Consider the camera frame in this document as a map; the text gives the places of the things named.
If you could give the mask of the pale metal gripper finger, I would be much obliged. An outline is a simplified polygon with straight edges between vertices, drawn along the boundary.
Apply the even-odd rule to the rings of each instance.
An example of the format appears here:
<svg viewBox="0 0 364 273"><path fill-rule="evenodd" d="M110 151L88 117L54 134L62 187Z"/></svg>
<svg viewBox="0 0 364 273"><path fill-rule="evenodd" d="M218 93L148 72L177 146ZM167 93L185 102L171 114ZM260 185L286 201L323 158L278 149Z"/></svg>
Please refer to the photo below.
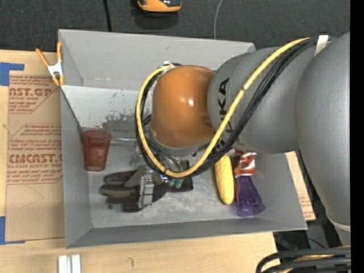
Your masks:
<svg viewBox="0 0 364 273"><path fill-rule="evenodd" d="M146 177L142 176L140 178L140 188L139 188L139 199L137 201L138 208L144 208L144 190L145 190Z"/></svg>
<svg viewBox="0 0 364 273"><path fill-rule="evenodd" d="M155 183L152 176L145 177L145 206L149 206L153 203Z"/></svg>

